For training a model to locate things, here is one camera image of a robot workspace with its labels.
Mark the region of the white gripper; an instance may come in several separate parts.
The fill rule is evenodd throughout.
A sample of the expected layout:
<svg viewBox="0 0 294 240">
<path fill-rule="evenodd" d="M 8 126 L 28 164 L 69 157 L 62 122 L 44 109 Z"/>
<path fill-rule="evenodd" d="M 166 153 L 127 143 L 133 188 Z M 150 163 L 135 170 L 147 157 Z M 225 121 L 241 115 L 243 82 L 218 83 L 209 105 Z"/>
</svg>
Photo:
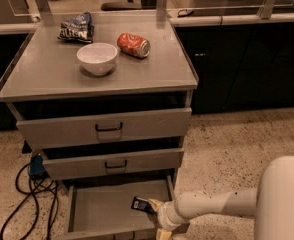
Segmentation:
<svg viewBox="0 0 294 240">
<path fill-rule="evenodd" d="M 174 201 L 163 203 L 157 199 L 149 199 L 148 202 L 157 212 L 157 219 L 162 227 L 157 229 L 156 240 L 177 240 L 177 236 L 172 231 L 183 224 L 188 224 L 189 220 L 176 211 Z"/>
</svg>

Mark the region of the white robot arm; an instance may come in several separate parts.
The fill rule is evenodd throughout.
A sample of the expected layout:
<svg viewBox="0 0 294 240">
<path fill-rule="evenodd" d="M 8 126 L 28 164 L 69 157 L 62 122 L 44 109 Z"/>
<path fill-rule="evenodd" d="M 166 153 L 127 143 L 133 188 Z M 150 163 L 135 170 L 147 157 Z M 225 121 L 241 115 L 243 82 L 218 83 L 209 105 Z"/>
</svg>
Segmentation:
<svg viewBox="0 0 294 240">
<path fill-rule="evenodd" d="M 294 156 L 271 161 L 256 188 L 215 195 L 191 191 L 149 203 L 160 225 L 156 240 L 170 240 L 176 228 L 208 214 L 252 217 L 255 240 L 294 240 Z"/>
</svg>

